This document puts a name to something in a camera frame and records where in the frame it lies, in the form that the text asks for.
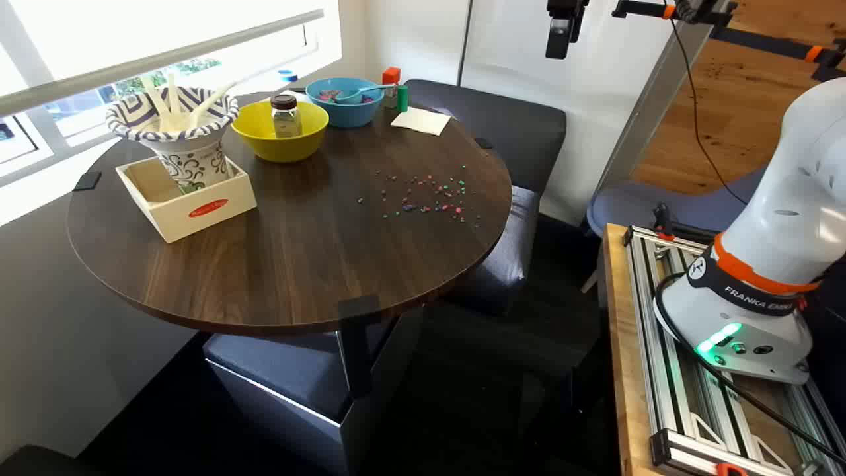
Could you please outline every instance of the window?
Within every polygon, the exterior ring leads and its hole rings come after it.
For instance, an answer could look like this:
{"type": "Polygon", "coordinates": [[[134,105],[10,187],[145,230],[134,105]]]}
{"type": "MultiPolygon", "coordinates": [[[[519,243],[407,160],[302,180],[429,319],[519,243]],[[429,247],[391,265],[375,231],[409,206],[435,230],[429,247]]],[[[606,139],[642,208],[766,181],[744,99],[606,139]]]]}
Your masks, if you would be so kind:
{"type": "Polygon", "coordinates": [[[142,7],[121,7],[121,0],[5,0],[0,184],[115,136],[104,123],[107,109],[134,95],[141,73],[154,83],[173,73],[179,83],[212,89],[230,82],[240,89],[280,86],[277,69],[310,73],[339,54],[339,0],[145,0],[142,7]],[[145,31],[157,34],[132,34],[141,24],[154,24],[145,31]],[[17,99],[33,109],[4,115],[17,99]]]}

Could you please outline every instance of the table leg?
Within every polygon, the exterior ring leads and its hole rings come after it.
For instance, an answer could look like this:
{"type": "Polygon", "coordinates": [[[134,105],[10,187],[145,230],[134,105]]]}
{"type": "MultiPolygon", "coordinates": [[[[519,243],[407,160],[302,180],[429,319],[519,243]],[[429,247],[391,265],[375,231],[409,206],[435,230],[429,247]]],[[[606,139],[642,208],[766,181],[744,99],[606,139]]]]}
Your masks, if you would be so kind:
{"type": "Polygon", "coordinates": [[[374,393],[368,319],[342,319],[339,354],[353,398],[374,393]]]}

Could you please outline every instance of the table top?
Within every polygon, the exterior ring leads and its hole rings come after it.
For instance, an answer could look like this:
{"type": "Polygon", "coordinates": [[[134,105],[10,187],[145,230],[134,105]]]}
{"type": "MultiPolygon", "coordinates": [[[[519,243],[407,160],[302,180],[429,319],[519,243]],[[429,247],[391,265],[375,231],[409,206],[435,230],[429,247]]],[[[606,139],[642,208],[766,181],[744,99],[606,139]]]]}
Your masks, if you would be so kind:
{"type": "Polygon", "coordinates": [[[501,239],[510,176],[466,127],[436,135],[378,115],[329,128],[302,163],[256,160],[227,128],[224,152],[256,208],[165,243],[115,165],[154,156],[116,142],[99,187],[68,201],[68,239],[121,299],[179,325],[224,332],[325,329],[448,291],[501,239]]]}

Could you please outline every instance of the green light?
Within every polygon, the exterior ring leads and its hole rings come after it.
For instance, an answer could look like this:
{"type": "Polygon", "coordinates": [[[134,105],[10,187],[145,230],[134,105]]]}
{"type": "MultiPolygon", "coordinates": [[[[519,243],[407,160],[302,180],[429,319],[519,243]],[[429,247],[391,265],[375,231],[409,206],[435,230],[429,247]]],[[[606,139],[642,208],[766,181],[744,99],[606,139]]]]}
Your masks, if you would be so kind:
{"type": "Polygon", "coordinates": [[[736,336],[740,329],[740,323],[728,323],[713,336],[710,336],[704,344],[696,347],[698,354],[710,354],[720,340],[736,336]]]}

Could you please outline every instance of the wooden crate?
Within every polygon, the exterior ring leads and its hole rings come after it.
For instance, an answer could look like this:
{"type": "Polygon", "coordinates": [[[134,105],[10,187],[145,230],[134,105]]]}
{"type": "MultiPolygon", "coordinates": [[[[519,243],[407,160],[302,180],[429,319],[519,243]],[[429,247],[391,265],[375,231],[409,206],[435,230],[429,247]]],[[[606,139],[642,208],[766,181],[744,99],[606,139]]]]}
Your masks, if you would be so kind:
{"type": "Polygon", "coordinates": [[[227,157],[234,176],[210,187],[182,192],[157,156],[116,165],[137,208],[168,243],[207,230],[235,214],[256,208],[248,175],[227,157]]]}

